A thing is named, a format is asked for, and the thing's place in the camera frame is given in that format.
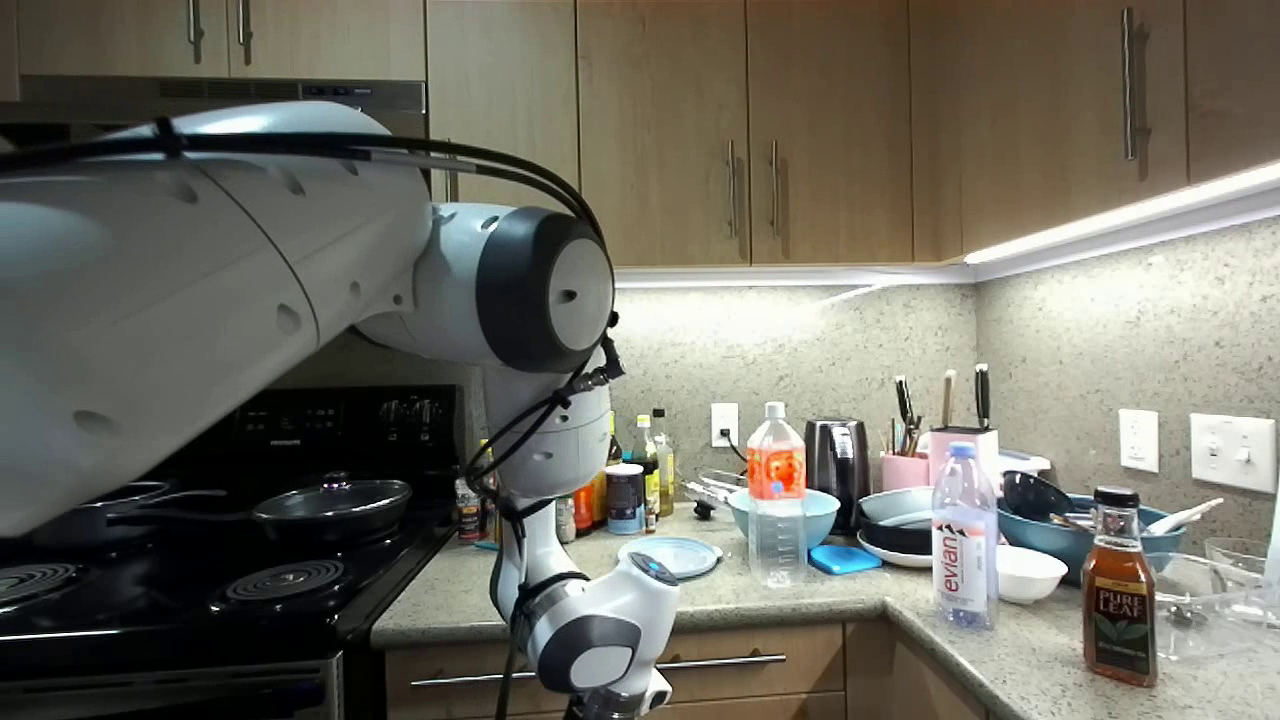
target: plate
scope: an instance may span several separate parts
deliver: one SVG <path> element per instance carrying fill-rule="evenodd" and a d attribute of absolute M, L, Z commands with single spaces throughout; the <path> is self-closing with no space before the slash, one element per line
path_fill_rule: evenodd
<path fill-rule="evenodd" d="M 884 566 L 897 566 L 897 568 L 930 568 L 930 557 L 877 550 L 865 542 L 865 531 L 855 531 L 855 544 L 865 544 L 871 557 L 880 557 Z"/>
<path fill-rule="evenodd" d="M 713 576 L 713 568 L 718 568 L 724 559 L 717 544 L 693 536 L 637 536 L 614 557 L 658 583 Z"/>

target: lower cabinet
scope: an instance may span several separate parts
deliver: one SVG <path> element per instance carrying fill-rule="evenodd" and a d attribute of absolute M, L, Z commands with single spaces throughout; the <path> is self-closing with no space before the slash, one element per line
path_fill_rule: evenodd
<path fill-rule="evenodd" d="M 503 648 L 441 645 L 386 653 L 386 717 L 495 717 Z M 730 632 L 675 632 L 658 661 L 675 699 L 653 717 L 700 720 L 840 720 L 842 708 L 842 625 L 784 625 Z M 517 673 L 507 717 L 564 717 L 564 698 Z"/>
<path fill-rule="evenodd" d="M 887 620 L 675 632 L 665 720 L 978 720 L 985 708 Z M 386 653 L 390 720 L 495 717 L 503 645 Z M 564 698 L 517 669 L 510 720 L 558 720 Z"/>

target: light switch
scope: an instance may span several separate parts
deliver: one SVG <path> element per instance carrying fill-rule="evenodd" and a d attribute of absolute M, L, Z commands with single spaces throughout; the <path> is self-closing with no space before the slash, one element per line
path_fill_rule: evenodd
<path fill-rule="evenodd" d="M 1191 414 L 1191 480 L 1276 488 L 1276 420 Z"/>
<path fill-rule="evenodd" d="M 1118 469 L 1158 472 L 1158 414 L 1118 409 Z"/>

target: cup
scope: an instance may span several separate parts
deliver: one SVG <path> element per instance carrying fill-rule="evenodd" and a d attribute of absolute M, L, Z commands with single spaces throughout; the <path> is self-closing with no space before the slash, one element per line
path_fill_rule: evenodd
<path fill-rule="evenodd" d="M 880 488 L 891 492 L 891 488 L 925 488 L 930 483 L 930 472 L 928 472 L 928 456 L 897 456 L 897 452 L 880 452 Z"/>
<path fill-rule="evenodd" d="M 644 531 L 644 465 L 607 465 L 607 522 L 603 527 L 614 536 L 640 536 Z"/>
<path fill-rule="evenodd" d="M 802 583 L 802 502 L 747 502 L 747 566 L 769 587 Z"/>

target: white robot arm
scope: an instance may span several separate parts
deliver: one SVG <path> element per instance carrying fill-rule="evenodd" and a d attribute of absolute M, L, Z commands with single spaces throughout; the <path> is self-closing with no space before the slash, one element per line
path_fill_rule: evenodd
<path fill-rule="evenodd" d="M 510 523 L 491 605 L 546 687 L 644 717 L 667 699 L 675 587 L 637 566 L 589 581 L 550 523 L 550 502 L 603 469 L 621 371 L 596 221 L 485 152 L 471 170 L 575 212 L 429 206 L 422 166 L 338 106 L 0 158 L 0 536 L 139 478 L 360 330 L 481 365 L 491 449 L 462 472 Z"/>

